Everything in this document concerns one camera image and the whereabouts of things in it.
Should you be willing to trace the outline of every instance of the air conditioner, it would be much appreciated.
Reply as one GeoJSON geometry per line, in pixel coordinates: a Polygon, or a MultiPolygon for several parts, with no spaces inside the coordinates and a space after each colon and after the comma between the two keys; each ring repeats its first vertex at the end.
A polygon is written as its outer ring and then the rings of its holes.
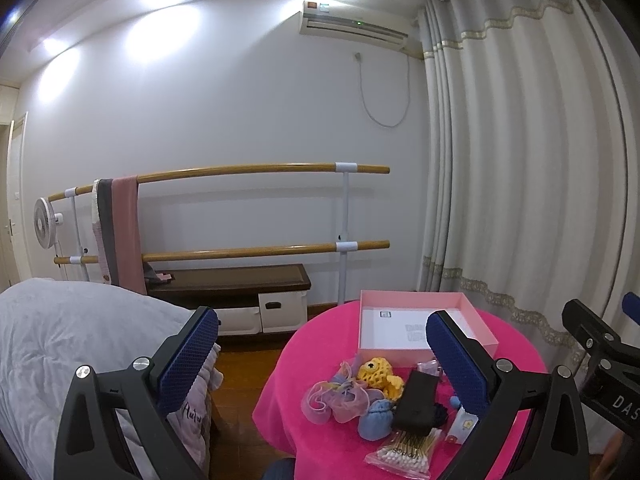
{"type": "Polygon", "coordinates": [[[305,0],[300,34],[369,43],[422,59],[422,44],[402,16],[347,4],[305,0]]]}

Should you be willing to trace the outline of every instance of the white bedsheet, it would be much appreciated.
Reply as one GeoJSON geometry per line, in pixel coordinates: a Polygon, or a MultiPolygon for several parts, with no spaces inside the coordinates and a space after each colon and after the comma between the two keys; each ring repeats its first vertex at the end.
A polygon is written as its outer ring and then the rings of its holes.
{"type": "MultiPolygon", "coordinates": [[[[191,314],[100,283],[33,278],[0,294],[0,431],[33,480],[53,478],[58,425],[76,368],[126,368],[136,357],[153,355],[191,314]]],[[[222,380],[218,372],[200,377],[210,387],[222,380]]],[[[127,413],[118,418],[143,478],[156,478],[127,413]]],[[[174,428],[178,418],[170,417],[174,428]]],[[[204,441],[194,442],[198,454],[204,441]]]]}

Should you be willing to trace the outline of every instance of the metal bolt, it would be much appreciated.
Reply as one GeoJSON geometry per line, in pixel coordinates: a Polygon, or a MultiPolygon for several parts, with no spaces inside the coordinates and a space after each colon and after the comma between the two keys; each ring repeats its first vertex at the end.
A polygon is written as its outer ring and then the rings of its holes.
{"type": "Polygon", "coordinates": [[[564,365],[560,365],[558,367],[558,375],[564,377],[565,379],[568,379],[569,377],[571,377],[571,370],[569,370],[569,368],[564,365]]]}
{"type": "Polygon", "coordinates": [[[513,363],[508,359],[498,359],[495,365],[498,367],[498,370],[503,372],[511,372],[511,370],[513,370],[513,363]]]}
{"type": "Polygon", "coordinates": [[[90,373],[91,373],[91,368],[89,368],[87,365],[82,365],[81,367],[78,368],[78,370],[76,370],[76,376],[78,377],[78,379],[84,379],[90,373]]]}
{"type": "Polygon", "coordinates": [[[133,361],[133,369],[134,370],[144,370],[149,366],[149,358],[148,357],[139,357],[135,361],[133,361]]]}

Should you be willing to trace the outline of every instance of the pink box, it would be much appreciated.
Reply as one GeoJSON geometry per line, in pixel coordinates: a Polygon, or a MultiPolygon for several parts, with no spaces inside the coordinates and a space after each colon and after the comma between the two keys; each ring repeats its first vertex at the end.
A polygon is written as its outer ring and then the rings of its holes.
{"type": "Polygon", "coordinates": [[[446,310],[466,336],[477,339],[494,356],[498,340],[462,292],[387,290],[360,293],[358,353],[366,361],[384,357],[400,368],[431,361],[433,351],[424,328],[436,310],[446,310]]]}

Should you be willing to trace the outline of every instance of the wooden floor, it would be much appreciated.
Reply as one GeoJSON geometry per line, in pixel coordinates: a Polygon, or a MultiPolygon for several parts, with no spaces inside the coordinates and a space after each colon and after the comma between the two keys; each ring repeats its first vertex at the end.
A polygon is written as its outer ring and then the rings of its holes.
{"type": "Polygon", "coordinates": [[[220,434],[212,435],[212,480],[258,480],[270,463],[288,456],[265,443],[251,419],[279,355],[279,349],[221,352],[216,368],[225,380],[213,395],[220,434]]]}

